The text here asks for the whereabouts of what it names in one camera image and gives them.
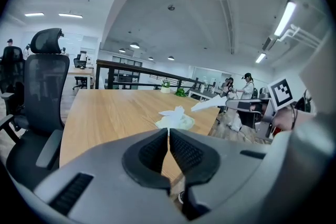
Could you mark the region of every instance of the round pendant light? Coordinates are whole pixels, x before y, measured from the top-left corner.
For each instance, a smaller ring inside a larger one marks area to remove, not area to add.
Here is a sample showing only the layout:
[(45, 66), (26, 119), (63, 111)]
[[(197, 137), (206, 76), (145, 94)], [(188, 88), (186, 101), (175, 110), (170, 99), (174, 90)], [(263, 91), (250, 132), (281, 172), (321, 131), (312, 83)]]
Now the round pendant light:
[(130, 46), (134, 49), (139, 49), (140, 48), (140, 46), (137, 42), (132, 42)]

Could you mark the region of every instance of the chair armrest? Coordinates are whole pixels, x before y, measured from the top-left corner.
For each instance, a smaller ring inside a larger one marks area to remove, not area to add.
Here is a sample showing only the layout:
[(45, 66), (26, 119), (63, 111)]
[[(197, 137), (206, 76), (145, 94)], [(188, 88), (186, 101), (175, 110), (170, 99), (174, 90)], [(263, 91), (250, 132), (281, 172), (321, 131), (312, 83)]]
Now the chair armrest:
[(1, 99), (4, 99), (5, 101), (9, 100), (12, 97), (14, 97), (14, 94), (11, 92), (4, 92), (3, 94), (1, 94)]
[(5, 130), (5, 132), (9, 135), (9, 137), (15, 142), (17, 143), (20, 138), (17, 137), (17, 135), (14, 133), (14, 131), (12, 130), (12, 128), (10, 127), (9, 123), (11, 121), (14, 120), (14, 116), (13, 115), (7, 115), (5, 116), (3, 119), (0, 120), (0, 131), (2, 129)]
[(63, 131), (54, 130), (37, 158), (36, 166), (51, 169), (61, 147)]

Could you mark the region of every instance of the desk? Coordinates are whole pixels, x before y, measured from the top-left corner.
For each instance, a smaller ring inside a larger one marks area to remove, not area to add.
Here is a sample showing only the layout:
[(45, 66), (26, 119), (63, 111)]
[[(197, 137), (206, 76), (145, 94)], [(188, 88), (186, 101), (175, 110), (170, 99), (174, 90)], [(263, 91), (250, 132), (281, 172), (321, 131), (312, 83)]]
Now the desk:
[[(190, 131), (208, 135), (218, 108), (191, 112), (198, 101), (164, 94), (159, 90), (79, 90), (70, 109), (63, 132), (59, 165), (65, 165), (96, 145), (157, 129), (159, 112), (181, 105), (195, 119)], [(162, 175), (171, 182), (181, 173), (168, 150)]]
[(85, 77), (87, 78), (87, 88), (88, 90), (91, 89), (91, 79), (90, 77), (93, 76), (93, 81), (94, 81), (94, 71), (93, 68), (85, 68), (85, 69), (80, 69), (74, 66), (70, 66), (68, 70), (68, 75), (74, 75), (74, 77)]
[(191, 97), (192, 94), (198, 95), (201, 98), (203, 97), (203, 98), (209, 99), (209, 100), (218, 95), (217, 93), (212, 93), (212, 92), (207, 92), (207, 91), (201, 92), (200, 90), (190, 89), (188, 96)]

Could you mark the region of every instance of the black cap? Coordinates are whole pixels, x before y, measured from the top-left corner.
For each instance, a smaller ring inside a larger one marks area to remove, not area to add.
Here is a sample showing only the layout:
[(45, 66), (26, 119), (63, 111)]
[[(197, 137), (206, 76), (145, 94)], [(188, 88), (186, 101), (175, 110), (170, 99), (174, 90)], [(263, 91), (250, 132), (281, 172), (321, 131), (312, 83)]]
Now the black cap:
[(242, 77), (242, 79), (246, 79), (247, 77), (251, 77), (251, 78), (252, 78), (251, 73), (246, 73), (246, 74)]

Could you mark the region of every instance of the green plant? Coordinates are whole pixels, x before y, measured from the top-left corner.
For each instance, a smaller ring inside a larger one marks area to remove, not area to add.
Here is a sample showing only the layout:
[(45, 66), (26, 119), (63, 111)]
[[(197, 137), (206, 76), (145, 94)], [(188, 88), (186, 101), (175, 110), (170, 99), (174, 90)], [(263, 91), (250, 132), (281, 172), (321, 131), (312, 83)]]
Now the green plant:
[(175, 93), (177, 96), (181, 96), (181, 97), (186, 97), (186, 94), (184, 92), (184, 89), (182, 88), (179, 88), (177, 89), (176, 93)]
[(170, 87), (170, 81), (168, 79), (162, 80), (162, 87), (169, 88)]

